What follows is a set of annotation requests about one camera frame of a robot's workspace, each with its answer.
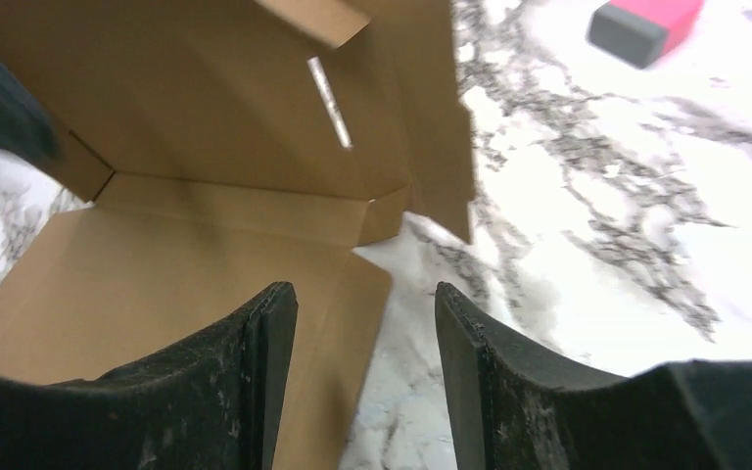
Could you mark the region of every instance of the red and gray block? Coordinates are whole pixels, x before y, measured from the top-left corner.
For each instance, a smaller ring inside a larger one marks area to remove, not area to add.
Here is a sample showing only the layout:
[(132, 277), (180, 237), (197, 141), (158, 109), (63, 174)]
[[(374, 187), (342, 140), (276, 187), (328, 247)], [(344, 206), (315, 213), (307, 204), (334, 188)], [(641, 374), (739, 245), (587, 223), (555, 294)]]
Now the red and gray block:
[(704, 0), (611, 0), (595, 11), (589, 42), (645, 69), (687, 39)]

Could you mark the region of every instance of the white marble table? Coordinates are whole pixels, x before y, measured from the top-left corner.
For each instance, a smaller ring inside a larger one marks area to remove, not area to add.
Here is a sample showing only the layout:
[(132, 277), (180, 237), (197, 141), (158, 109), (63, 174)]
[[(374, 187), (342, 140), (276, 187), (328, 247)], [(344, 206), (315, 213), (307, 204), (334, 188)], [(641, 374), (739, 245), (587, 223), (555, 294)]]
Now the white marble table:
[[(752, 1), (707, 0), (691, 38), (645, 71), (586, 43), (600, 3), (455, 1), (476, 241), (409, 214), (397, 238), (358, 249), (395, 288), (343, 469), (455, 468), (440, 280), (613, 373), (752, 358)], [(0, 280), (51, 212), (79, 204), (0, 153)]]

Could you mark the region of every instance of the open cardboard box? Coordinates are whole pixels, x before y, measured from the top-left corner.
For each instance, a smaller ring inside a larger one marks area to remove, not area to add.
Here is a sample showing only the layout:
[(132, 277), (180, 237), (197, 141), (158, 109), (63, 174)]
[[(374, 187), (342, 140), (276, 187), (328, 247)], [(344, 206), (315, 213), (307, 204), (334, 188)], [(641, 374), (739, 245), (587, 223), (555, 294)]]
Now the open cardboard box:
[(391, 288), (352, 248), (396, 235), (405, 209), (469, 237), (449, 13), (0, 0), (0, 60), (58, 126), (42, 169), (96, 203), (55, 215), (0, 286), (0, 375), (93, 379), (291, 281), (275, 468), (336, 468)]

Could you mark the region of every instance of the cardboard box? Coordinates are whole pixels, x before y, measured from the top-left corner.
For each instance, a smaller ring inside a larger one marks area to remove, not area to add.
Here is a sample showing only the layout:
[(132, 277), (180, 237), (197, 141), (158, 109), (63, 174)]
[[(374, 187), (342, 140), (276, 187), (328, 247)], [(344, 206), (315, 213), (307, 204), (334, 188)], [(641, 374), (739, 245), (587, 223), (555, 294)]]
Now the cardboard box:
[(449, 13), (0, 0), (0, 60), (59, 127), (42, 169), (96, 203), (54, 216), (0, 286), (0, 375), (92, 379), (288, 280), (301, 309), (274, 467), (335, 469), (391, 288), (352, 248), (396, 235), (405, 209), (469, 237)]

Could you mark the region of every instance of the marble surface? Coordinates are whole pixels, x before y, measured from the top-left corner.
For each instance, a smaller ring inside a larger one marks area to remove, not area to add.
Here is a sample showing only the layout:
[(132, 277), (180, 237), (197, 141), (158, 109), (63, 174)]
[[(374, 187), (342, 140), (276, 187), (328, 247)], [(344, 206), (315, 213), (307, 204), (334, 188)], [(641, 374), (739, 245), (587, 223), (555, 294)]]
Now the marble surface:
[[(644, 71), (586, 43), (600, 1), (454, 1), (476, 240), (407, 214), (398, 237), (357, 249), (395, 288), (341, 468), (456, 468), (440, 280), (613, 373), (752, 358), (752, 1), (709, 0)], [(0, 281), (51, 213), (82, 206), (0, 152)]]

